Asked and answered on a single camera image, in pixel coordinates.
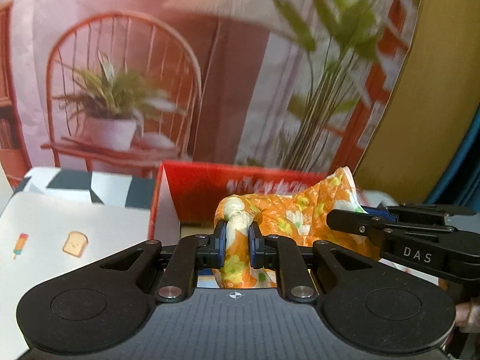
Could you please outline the person right hand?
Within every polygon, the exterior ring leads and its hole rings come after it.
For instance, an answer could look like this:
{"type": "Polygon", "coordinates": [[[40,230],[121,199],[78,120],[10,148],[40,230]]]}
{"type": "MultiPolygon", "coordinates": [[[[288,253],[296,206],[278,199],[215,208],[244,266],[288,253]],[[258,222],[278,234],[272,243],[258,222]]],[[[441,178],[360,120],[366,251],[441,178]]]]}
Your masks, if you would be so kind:
{"type": "Polygon", "coordinates": [[[439,287],[456,303],[456,326],[465,333],[479,333],[479,291],[443,279],[439,279],[439,287]]]}

